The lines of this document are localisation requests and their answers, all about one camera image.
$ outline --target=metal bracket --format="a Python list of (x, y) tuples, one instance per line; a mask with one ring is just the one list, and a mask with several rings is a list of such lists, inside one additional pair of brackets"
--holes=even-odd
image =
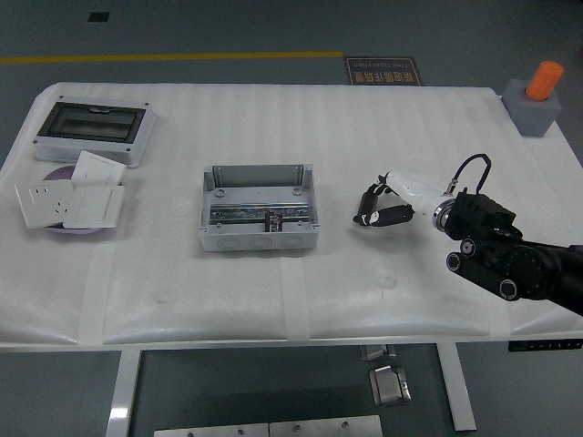
[(384, 366), (369, 372), (377, 406), (411, 402), (411, 393), (401, 367)]
[(361, 346), (363, 361), (372, 361), (379, 358), (393, 360), (397, 354), (393, 344), (366, 344)]

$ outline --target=metal plate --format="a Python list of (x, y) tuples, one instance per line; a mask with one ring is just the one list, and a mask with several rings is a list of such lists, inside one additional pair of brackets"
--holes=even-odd
[(270, 424), (270, 437), (383, 437), (379, 416)]
[(267, 423), (247, 425), (211, 426), (207, 428), (186, 428), (184, 430), (163, 430), (154, 432), (154, 437), (269, 437)]

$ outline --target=tape strip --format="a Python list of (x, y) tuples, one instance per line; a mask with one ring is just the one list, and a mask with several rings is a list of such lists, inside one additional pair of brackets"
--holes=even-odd
[(288, 341), (310, 339), (310, 317), (302, 258), (281, 257), (281, 290), (285, 310), (285, 330)]
[(486, 307), (490, 320), (490, 337), (507, 337), (510, 335), (512, 325), (510, 324), (508, 303), (500, 298), (488, 299)]
[(93, 248), (79, 315), (79, 345), (103, 344), (103, 323), (114, 251), (115, 247), (111, 243), (98, 244)]

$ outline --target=power outlet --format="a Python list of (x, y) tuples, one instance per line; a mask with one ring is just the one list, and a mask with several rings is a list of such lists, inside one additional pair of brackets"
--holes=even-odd
[(73, 190), (70, 180), (46, 180), (33, 187), (17, 185), (26, 227), (36, 229), (63, 223)]

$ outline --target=white foam padding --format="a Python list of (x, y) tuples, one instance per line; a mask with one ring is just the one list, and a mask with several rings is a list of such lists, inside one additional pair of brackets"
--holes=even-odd
[[(32, 185), (59, 167), (36, 160), (32, 140), (60, 95), (147, 99), (156, 106), (159, 121), (140, 167), (125, 175), (124, 213), (115, 229), (83, 237), (31, 233), (22, 220), (14, 185)], [(104, 343), (489, 340), (583, 332), (583, 318), (551, 302), (508, 303), (449, 272), (445, 258), (458, 243), (431, 228), (427, 217), (415, 214), (384, 229), (353, 224), (377, 175), (424, 175), (445, 188), (475, 153), (493, 162), (482, 192), (516, 212), (525, 239), (583, 242), (583, 170), (567, 142), (556, 129), (532, 146), (491, 89), (51, 86), (34, 103), (0, 173), (0, 341), (78, 341), (99, 320)], [(298, 162), (314, 165), (322, 226), (315, 249), (203, 250), (197, 229), (206, 166)], [(562, 168), (572, 171), (554, 176)], [(468, 166), (460, 187), (474, 187), (481, 172), (478, 161)], [(397, 203), (385, 195), (378, 208)], [(102, 247), (103, 267), (95, 258)], [(105, 302), (95, 309), (103, 314), (87, 316), (92, 307), (83, 303), (92, 300)]]

